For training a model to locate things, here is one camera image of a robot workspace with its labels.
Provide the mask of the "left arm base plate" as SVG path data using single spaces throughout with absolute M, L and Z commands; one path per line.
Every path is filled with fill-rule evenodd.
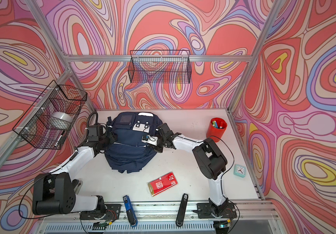
M 118 203 L 98 205 L 93 211 L 80 213 L 80 220 L 105 220 L 115 221 L 119 219 L 121 205 Z

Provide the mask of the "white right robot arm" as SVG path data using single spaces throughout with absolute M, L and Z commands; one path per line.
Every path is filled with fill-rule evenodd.
M 221 209 L 227 202 L 223 190 L 222 176 L 226 171 L 227 158 L 211 138 L 192 139 L 181 133 L 174 133 L 166 123 L 156 128 L 156 135 L 144 134 L 142 142 L 162 153 L 164 148 L 183 150 L 193 153 L 201 173 L 209 180 L 209 203 L 213 208 Z

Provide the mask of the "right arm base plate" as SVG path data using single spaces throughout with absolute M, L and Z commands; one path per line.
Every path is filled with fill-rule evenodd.
M 196 205 L 197 209 L 193 210 L 193 212 L 198 214 L 200 219 L 229 218 L 233 220 L 238 217 L 235 205 L 230 202 L 225 202 L 220 206 L 216 206 L 210 202 L 197 203 Z

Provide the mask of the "red packet with white label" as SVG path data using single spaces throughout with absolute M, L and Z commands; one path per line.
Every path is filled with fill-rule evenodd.
M 152 197 L 178 185 L 178 181 L 173 172 L 169 172 L 148 183 L 149 192 Z

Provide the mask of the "navy blue backpack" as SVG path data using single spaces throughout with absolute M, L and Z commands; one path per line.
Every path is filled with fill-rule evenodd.
M 150 112 L 122 112 L 114 119 L 108 117 L 107 125 L 116 138 L 105 149 L 105 158 L 111 169 L 128 174 L 141 171 L 156 155 L 142 139 L 152 139 L 162 123 Z

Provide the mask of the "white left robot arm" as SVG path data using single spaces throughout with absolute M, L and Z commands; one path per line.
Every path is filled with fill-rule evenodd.
M 87 127 L 85 139 L 63 163 L 38 175 L 33 184 L 32 209 L 35 215 L 64 215 L 75 212 L 99 212 L 107 208 L 102 196 L 78 194 L 81 180 L 77 174 L 107 146 L 116 142 L 112 127 L 96 123 Z

